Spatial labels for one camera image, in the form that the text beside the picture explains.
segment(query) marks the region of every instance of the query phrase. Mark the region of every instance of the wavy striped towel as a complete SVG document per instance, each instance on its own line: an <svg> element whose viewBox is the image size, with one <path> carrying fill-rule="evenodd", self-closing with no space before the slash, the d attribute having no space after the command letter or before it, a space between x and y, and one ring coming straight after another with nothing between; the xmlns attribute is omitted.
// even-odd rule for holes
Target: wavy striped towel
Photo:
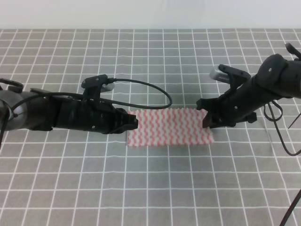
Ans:
<svg viewBox="0 0 301 226"><path fill-rule="evenodd" d="M207 111L189 108L129 111L139 120L128 131L128 146L200 145L214 142L209 128L202 128Z"/></svg>

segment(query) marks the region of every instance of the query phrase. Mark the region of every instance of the wire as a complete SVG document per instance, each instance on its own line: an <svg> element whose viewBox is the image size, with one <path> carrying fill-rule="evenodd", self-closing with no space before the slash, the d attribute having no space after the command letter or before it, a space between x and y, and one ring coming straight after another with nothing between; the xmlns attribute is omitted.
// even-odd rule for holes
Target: wire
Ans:
<svg viewBox="0 0 301 226"><path fill-rule="evenodd" d="M273 105L275 105L275 107L277 107L277 108L280 110L281 115L280 115L278 118L276 118L275 120L271 119L271 118L267 115L267 113L265 112L265 106L263 107L263 114L264 114L264 116L266 117L266 119L269 120L269 121L279 121L279 120L282 118L282 116L283 116L283 109L282 109L282 107L281 107L279 104L277 104L274 100L272 100L272 103L273 103Z"/></svg>
<svg viewBox="0 0 301 226"><path fill-rule="evenodd" d="M298 192L298 194L296 195L295 199L293 200L292 204L290 205L290 207L288 208L287 212L285 213L281 223L279 226L284 226L288 220L288 218L290 217L291 213L293 212L293 209L296 207L298 201L301 198L301 189Z"/></svg>
<svg viewBox="0 0 301 226"><path fill-rule="evenodd" d="M170 97L170 95L168 93L165 92L165 90L163 90L160 87L155 86L153 84L150 84L150 83L147 83L147 82L144 82L144 81L133 80L133 79L114 79L114 81L129 81L129 82L140 83L142 85L153 87L156 90L159 90L161 93L163 93L169 100L169 104L167 104L165 106L149 107L148 109L165 109L165 108L168 108L169 106L171 106L172 103L173 103L172 98Z"/></svg>
<svg viewBox="0 0 301 226"><path fill-rule="evenodd" d="M3 139L3 136L4 136L5 128L6 128L6 125L8 124L8 119L9 119L9 109L7 108L6 112L5 112L5 115L4 115L4 118L3 118L3 124L2 124L2 127L1 127L1 131L0 131L0 150L1 150L2 139Z"/></svg>
<svg viewBox="0 0 301 226"><path fill-rule="evenodd" d="M125 102L120 102L120 101L116 101L116 100L108 100L108 99L104 99L104 98L97 98L97 101L102 101L102 102L110 103L110 104L118 104L118 105L128 106L128 107L142 108L142 109L165 109L165 108L170 107L173 103L173 100L170 97L170 95L158 86L155 86L155 85L143 82L143 81L132 80L132 79L113 79L112 81L130 81L130 82L140 83L142 85L153 87L153 88L159 90L160 92L162 92L168 98L169 103L164 106L145 106L145 105L135 105L135 104L125 103ZM65 93L65 92L39 93L37 95L25 98L25 99L21 100L20 102L16 103L14 106L12 106L11 110L12 111L15 110L18 106L20 106L21 104L24 104L30 100L33 100L33 99L36 99L39 97L50 97L50 96L71 96L71 97L76 97L76 98L81 98L81 99L84 99L84 98L92 99L95 101L94 97L87 97L83 94L77 94L77 93Z"/></svg>
<svg viewBox="0 0 301 226"><path fill-rule="evenodd" d="M275 101L272 101L272 103L273 103L273 104L281 111L281 115L280 115L277 119L275 119L274 112L273 112L273 110L272 110L271 104L268 103L268 107L269 107L269 110L271 111L272 119L271 119L270 117L267 116L267 114L266 114L266 112L265 112L265 106L264 106L264 116L265 116L269 121L274 122L275 128L276 128L276 130L277 130L278 136L279 136L279 138L280 138L281 144L282 144L282 146L283 146L285 152L286 152L289 156L297 156L297 155L299 155L299 154L301 153L301 150L299 150L299 151L296 152L296 153L291 153L291 152L289 152L289 151L287 150L287 148L286 148L286 146L285 146L285 144L284 144L283 138L282 138L282 136L281 136L281 133L280 133L280 131L279 131L278 125L277 125L277 123L276 123L278 120L280 120L280 119L282 118L282 115L283 115L282 107L281 107L279 104L277 104ZM285 226L287 220L289 219L291 213L293 212L293 209L295 209L295 207L296 207L298 201L300 200L300 198L301 198L301 189L300 189L300 191L298 192L298 194L296 195L296 197L295 197L295 199L293 200L293 202L292 202L292 204L290 205L290 207L288 208L288 210L287 210L287 212L285 213L284 217L282 218L282 221L281 221L281 223L280 223L279 226Z"/></svg>
<svg viewBox="0 0 301 226"><path fill-rule="evenodd" d="M283 146L285 152L286 152L289 156L297 156L297 155L299 155L299 154L301 153L301 150L299 150L299 151L296 152L296 153L291 153L291 152L289 152L288 149L286 148L285 143L284 143L284 141L283 141L283 138L282 138L282 136L281 136L281 133L280 133L280 131L279 131L278 125L277 125L277 123L276 123L276 121L278 121L279 118L278 118L278 119L275 119L274 112L273 112L272 107L271 107L271 105L270 105L269 103L268 103L268 107L269 107L269 110L271 111L271 114L272 114L272 118L273 118L272 122L274 122L276 131L277 131L277 133L278 133L278 136L279 136L279 138L280 138L281 144L282 144L282 146Z"/></svg>

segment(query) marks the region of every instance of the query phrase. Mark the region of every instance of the white wall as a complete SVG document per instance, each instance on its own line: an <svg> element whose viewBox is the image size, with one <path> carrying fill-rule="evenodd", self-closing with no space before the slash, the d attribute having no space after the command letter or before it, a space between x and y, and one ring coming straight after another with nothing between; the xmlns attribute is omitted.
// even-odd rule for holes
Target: white wall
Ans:
<svg viewBox="0 0 301 226"><path fill-rule="evenodd" d="M0 28L301 27L301 0L0 0Z"/></svg>

